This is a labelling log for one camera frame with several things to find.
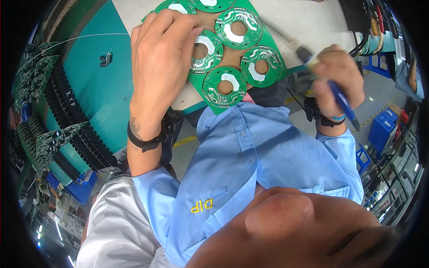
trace worker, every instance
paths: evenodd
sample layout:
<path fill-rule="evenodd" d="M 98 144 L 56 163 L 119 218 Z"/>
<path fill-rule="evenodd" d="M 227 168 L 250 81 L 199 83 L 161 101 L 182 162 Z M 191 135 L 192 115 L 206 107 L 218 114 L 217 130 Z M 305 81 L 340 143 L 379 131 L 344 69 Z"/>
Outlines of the worker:
<path fill-rule="evenodd" d="M 49 189 L 51 191 L 51 196 L 48 200 L 49 210 L 52 213 L 55 213 L 56 210 L 67 212 L 69 210 L 70 201 L 72 199 L 71 195 L 64 192 L 57 193 L 51 186 L 49 186 Z"/>
<path fill-rule="evenodd" d="M 398 237 L 360 205 L 355 140 L 324 79 L 356 108 L 363 78 L 337 45 L 314 69 L 325 116 L 316 138 L 285 107 L 207 108 L 182 182 L 160 167 L 160 123 L 185 84 L 199 24 L 165 9 L 133 29 L 130 176 L 98 195 L 77 268 L 155 267 L 158 251 L 165 267 L 379 267 Z"/>
<path fill-rule="evenodd" d="M 395 87 L 417 102 L 422 102 L 425 98 L 415 55 L 411 64 L 402 61 L 395 66 Z"/>

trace soldering iron handle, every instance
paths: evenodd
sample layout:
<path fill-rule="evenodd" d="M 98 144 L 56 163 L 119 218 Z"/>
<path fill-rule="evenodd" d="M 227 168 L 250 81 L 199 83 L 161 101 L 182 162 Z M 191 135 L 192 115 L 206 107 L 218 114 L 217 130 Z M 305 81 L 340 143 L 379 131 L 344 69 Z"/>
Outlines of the soldering iron handle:
<path fill-rule="evenodd" d="M 338 105 L 340 105 L 341 109 L 344 111 L 348 119 L 349 120 L 355 119 L 353 109 L 350 106 L 350 103 L 347 101 L 346 97 L 344 96 L 338 84 L 332 80 L 329 80 L 328 85 L 331 87 L 332 93 L 335 96 L 335 100 L 337 101 Z"/>

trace right hand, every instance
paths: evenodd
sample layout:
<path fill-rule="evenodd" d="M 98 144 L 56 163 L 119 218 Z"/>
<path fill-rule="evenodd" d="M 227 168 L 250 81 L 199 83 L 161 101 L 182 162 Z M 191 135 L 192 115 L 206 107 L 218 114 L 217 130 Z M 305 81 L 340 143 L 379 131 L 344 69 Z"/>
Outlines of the right hand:
<path fill-rule="evenodd" d="M 202 28 L 194 28 L 199 23 L 196 15 L 163 9 L 159 14 L 149 14 L 142 25 L 133 29 L 134 94 L 130 103 L 130 121 L 135 126 L 142 124 L 144 128 L 151 128 L 156 125 L 158 128 L 165 112 L 179 95 L 189 72 L 195 39 L 202 32 Z M 148 134 L 147 138 L 158 134 Z"/>
<path fill-rule="evenodd" d="M 363 77 L 353 58 L 338 45 L 322 50 L 318 56 L 313 73 L 318 76 L 313 82 L 317 105 L 321 114 L 326 117 L 341 117 L 344 111 L 336 103 L 334 94 L 327 84 L 333 80 L 340 86 L 352 109 L 358 107 L 365 99 Z"/>

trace blue stool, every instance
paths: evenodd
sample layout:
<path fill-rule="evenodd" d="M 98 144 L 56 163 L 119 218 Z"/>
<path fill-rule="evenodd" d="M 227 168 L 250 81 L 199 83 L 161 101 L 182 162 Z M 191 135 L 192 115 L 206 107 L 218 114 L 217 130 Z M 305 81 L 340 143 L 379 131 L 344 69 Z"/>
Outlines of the blue stool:
<path fill-rule="evenodd" d="M 369 166 L 371 159 L 368 154 L 363 149 L 362 145 L 359 143 L 360 149 L 356 152 L 356 163 L 359 164 L 358 173 L 361 175 Z"/>
<path fill-rule="evenodd" d="M 379 55 L 380 56 L 377 56 L 377 66 L 372 65 L 372 56 L 370 56 L 370 57 L 368 57 L 369 64 L 368 65 L 362 65 L 362 68 L 364 70 L 375 72 L 379 75 L 386 76 L 387 78 L 392 79 L 392 77 L 390 76 L 389 66 L 387 66 L 387 70 L 380 67 L 380 57 L 386 56 L 386 55 L 382 52 L 380 52 Z"/>

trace circular pcb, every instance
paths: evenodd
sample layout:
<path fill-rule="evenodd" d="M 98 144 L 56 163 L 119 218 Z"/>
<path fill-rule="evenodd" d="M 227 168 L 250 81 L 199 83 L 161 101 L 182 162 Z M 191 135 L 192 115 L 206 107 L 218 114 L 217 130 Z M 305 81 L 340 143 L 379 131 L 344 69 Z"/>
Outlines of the circular pcb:
<path fill-rule="evenodd" d="M 195 39 L 195 44 L 204 44 L 207 47 L 207 56 L 202 59 L 192 57 L 190 72 L 206 73 L 215 68 L 221 62 L 224 54 L 224 46 L 218 36 L 211 31 L 204 30 Z"/>
<path fill-rule="evenodd" d="M 243 36 L 232 32 L 231 24 L 235 21 L 241 21 L 247 27 L 247 32 Z M 262 36 L 262 26 L 256 15 L 240 7 L 230 8 L 221 13 L 216 20 L 215 29 L 222 43 L 234 49 L 251 48 Z"/>
<path fill-rule="evenodd" d="M 219 83 L 225 80 L 233 85 L 233 90 L 228 95 L 223 95 L 218 91 Z M 246 85 L 246 81 L 239 71 L 231 67 L 219 67 L 211 71 L 205 78 L 202 93 L 213 106 L 228 108 L 244 98 Z"/>
<path fill-rule="evenodd" d="M 189 0 L 196 9 L 205 12 L 222 12 L 230 8 L 235 0 Z"/>
<path fill-rule="evenodd" d="M 195 7 L 187 0 L 171 1 L 167 0 L 159 4 L 154 12 L 159 13 L 163 9 L 177 10 L 182 14 L 196 14 Z"/>
<path fill-rule="evenodd" d="M 259 60 L 264 60 L 268 63 L 269 70 L 265 74 L 259 74 L 255 70 L 255 64 Z M 244 54 L 240 67 L 246 81 L 255 87 L 271 86 L 279 78 L 282 69 L 277 52 L 263 45 L 249 49 Z"/>

